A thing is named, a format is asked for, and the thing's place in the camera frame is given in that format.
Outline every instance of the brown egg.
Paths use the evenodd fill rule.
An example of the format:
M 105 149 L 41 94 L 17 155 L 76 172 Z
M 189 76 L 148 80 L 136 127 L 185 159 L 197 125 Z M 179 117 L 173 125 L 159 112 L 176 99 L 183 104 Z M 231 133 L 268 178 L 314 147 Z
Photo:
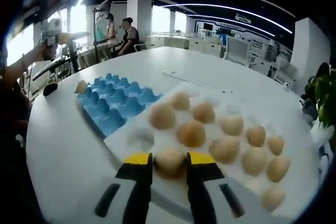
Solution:
M 76 87 L 76 94 L 85 94 L 87 87 L 88 85 L 84 80 L 79 81 Z
M 239 147 L 238 137 L 226 136 L 222 140 L 214 141 L 209 148 L 209 152 L 216 161 L 230 164 L 237 158 Z
M 176 110 L 189 110 L 190 109 L 190 100 L 189 95 L 184 92 L 176 93 L 169 103 Z
M 261 205 L 269 211 L 275 210 L 286 197 L 286 193 L 279 187 L 273 186 L 264 191 L 261 197 Z
M 193 109 L 194 119 L 202 123 L 213 123 L 215 121 L 215 111 L 212 105 L 204 102 Z
M 239 136 L 243 132 L 244 121 L 239 115 L 228 116 L 226 118 L 219 119 L 218 122 L 223 131 L 228 135 Z
M 247 140 L 254 147 L 262 147 L 266 138 L 265 128 L 262 126 L 249 128 L 246 132 Z
M 181 125 L 176 135 L 178 141 L 187 147 L 201 147 L 206 138 L 203 124 L 196 120 Z
M 275 157 L 269 162 L 267 167 L 268 178 L 277 183 L 286 175 L 290 166 L 290 159 L 287 157 Z
M 262 148 L 251 147 L 241 159 L 244 171 L 252 176 L 259 175 L 267 164 L 267 154 Z
M 279 156 L 285 145 L 281 136 L 270 137 L 267 141 L 269 150 L 276 156 Z
M 158 130 L 173 128 L 176 123 L 173 107 L 165 103 L 154 105 L 149 115 L 149 122 Z
M 154 157 L 154 168 L 163 178 L 178 178 L 183 174 L 185 153 L 168 148 Z

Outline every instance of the egg tray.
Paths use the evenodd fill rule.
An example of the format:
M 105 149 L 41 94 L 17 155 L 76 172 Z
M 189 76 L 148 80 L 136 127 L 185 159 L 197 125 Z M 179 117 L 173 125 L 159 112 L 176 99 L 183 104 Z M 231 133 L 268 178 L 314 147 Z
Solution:
M 239 101 L 238 97 L 234 94 L 223 93 L 214 88 L 199 87 L 195 84 L 184 82 L 176 88 L 165 94 L 157 104 L 167 102 L 177 92 L 185 92 L 191 96 L 191 109 L 203 102 L 209 102 L 213 105 L 216 118 L 222 118 L 228 115 L 240 115 L 244 119 L 244 132 L 252 126 L 262 125 L 266 130 L 266 136 L 277 136 L 280 133 L 277 125 L 268 120 L 268 116 L 252 112 L 245 104 Z M 176 111 L 176 125 L 170 130 L 157 130 L 153 128 L 148 122 L 148 117 L 151 109 L 145 109 L 142 113 L 132 119 L 132 123 L 115 131 L 112 135 L 107 137 L 104 142 L 105 145 L 111 150 L 117 160 L 123 163 L 123 160 L 128 156 L 138 152 L 151 152 L 153 155 L 159 153 L 167 147 L 177 148 L 185 152 L 198 151 L 202 153 L 209 153 L 209 147 L 213 140 L 222 139 L 225 136 L 222 128 L 213 123 L 205 124 L 206 142 L 202 147 L 189 148 L 182 145 L 176 137 L 176 130 L 179 126 L 186 122 L 192 121 L 194 118 L 191 111 Z M 223 171 L 226 176 L 232 177 L 243 185 L 251 189 L 258 196 L 260 196 L 265 189 L 271 187 L 275 183 L 271 182 L 267 175 L 266 169 L 257 177 L 247 175 L 241 165 L 242 153 L 247 151 L 251 146 L 247 142 L 246 136 L 240 137 L 240 151 L 236 160 L 230 165 L 218 163 L 218 167 Z M 273 158 L 266 145 L 263 146 L 268 155 L 268 160 Z M 190 204 L 187 197 L 187 185 L 184 178 L 180 179 L 164 179 L 160 177 L 155 169 L 153 172 L 152 183 L 152 201 L 170 213 L 192 222 L 192 215 Z M 286 199 L 276 209 L 280 215 L 286 215 L 281 212 L 281 207 L 286 204 Z
M 87 83 L 84 94 L 76 97 L 92 120 L 93 127 L 103 138 L 125 125 L 132 117 L 140 114 L 162 94 L 155 95 L 148 87 L 141 88 L 136 81 L 107 74 L 96 78 L 93 84 Z

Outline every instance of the white table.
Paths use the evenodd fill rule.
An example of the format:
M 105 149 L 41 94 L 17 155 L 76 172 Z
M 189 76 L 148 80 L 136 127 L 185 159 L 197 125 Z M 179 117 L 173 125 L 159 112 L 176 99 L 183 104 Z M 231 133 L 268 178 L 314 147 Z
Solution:
M 302 117 L 298 96 L 244 66 L 189 50 L 162 47 L 136 52 L 84 69 L 59 83 L 48 97 L 36 98 L 27 133 L 27 164 L 40 208 L 47 220 L 63 220 L 77 209 L 92 188 L 113 177 L 113 156 L 83 118 L 74 90 L 78 81 L 92 82 L 112 72 L 167 93 L 181 80 L 162 74 L 165 69 L 185 73 L 226 92 L 232 91 L 241 102 L 263 108 L 274 118 L 286 139 L 284 153 L 292 157 L 292 166 L 284 183 L 295 189 L 287 192 L 290 204 L 281 205 L 280 215 L 297 216 L 315 195 L 318 186 L 318 153 L 310 146 L 309 125 Z M 185 223 L 161 208 L 151 205 L 150 223 Z

